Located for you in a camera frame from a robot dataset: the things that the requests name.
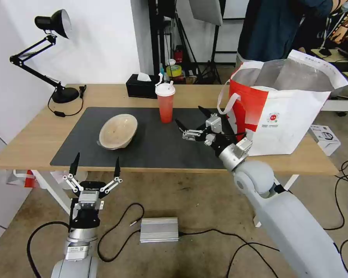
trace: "black desk mat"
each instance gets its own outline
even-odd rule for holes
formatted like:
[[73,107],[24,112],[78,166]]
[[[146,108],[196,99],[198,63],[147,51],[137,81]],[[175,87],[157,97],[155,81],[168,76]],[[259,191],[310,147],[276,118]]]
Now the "black desk mat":
[[[124,149],[107,150],[97,145],[104,123],[118,114],[131,114],[138,129]],[[189,129],[205,123],[206,117],[196,108],[174,108],[178,118]],[[80,152],[80,166],[128,168],[223,169],[214,150],[203,142],[182,139],[176,123],[163,124],[158,108],[89,107],[80,117],[50,165],[69,166]]]

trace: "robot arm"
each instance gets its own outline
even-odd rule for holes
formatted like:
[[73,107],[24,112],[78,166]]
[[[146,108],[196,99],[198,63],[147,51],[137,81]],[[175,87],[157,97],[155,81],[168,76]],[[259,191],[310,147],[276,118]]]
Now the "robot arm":
[[71,202],[69,234],[65,242],[65,258],[53,268],[51,278],[95,278],[97,258],[93,256],[97,246],[97,228],[100,225],[99,211],[104,198],[113,188],[123,182],[117,158],[114,178],[108,184],[100,181],[83,181],[75,178],[80,154],[71,164],[70,173],[63,177],[77,198]]
[[183,139],[203,141],[215,150],[297,276],[348,277],[335,243],[296,196],[274,184],[271,167],[261,161],[245,161],[252,142],[246,137],[232,142],[222,133],[221,118],[199,108],[210,117],[203,129],[188,130],[176,120]]

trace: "bag handle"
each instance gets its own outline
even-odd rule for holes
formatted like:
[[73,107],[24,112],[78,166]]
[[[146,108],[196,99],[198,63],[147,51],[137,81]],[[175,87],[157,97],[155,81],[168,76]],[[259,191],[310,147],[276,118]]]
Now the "bag handle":
[[13,175],[17,178],[29,178],[29,179],[35,179],[34,175],[29,175],[29,174],[18,174],[16,170],[13,170]]
[[228,101],[227,105],[225,106],[224,110],[222,111],[220,109],[220,103],[221,103],[222,98],[223,98],[224,88],[225,88],[225,86],[227,85],[228,82],[230,82],[230,79],[228,79],[228,81],[224,84],[224,86],[223,86],[223,88],[220,91],[219,96],[218,96],[217,109],[218,109],[218,112],[219,112],[220,115],[225,115],[228,112],[230,112],[232,107],[233,107],[233,105],[235,104],[236,100],[241,100],[241,96],[240,95],[238,95],[236,93],[233,93],[233,95],[229,98],[229,101]]

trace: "beige bowl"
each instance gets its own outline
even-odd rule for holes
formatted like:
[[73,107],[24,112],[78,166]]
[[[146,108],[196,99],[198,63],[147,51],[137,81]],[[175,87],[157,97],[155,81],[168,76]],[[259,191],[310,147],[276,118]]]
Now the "beige bowl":
[[135,135],[137,128],[138,121],[133,115],[116,115],[103,125],[97,143],[111,150],[125,148]]

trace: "table leg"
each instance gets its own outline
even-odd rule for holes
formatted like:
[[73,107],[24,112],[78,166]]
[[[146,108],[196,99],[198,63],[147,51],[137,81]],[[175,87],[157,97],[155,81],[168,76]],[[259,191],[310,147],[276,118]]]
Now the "table leg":
[[66,192],[60,187],[50,172],[31,170],[39,182],[41,188],[49,191],[60,206],[70,214],[71,199]]
[[[283,187],[286,191],[290,189],[290,187],[293,185],[293,183],[297,180],[299,175],[291,175],[289,180],[286,182],[285,186]],[[275,178],[275,184],[279,185],[280,182]],[[262,224],[258,220],[258,218],[255,216],[253,219],[255,227],[259,228]]]
[[297,180],[299,175],[292,175],[289,180],[286,182],[285,186],[283,187],[286,191],[290,189],[290,187],[293,185],[293,183]]

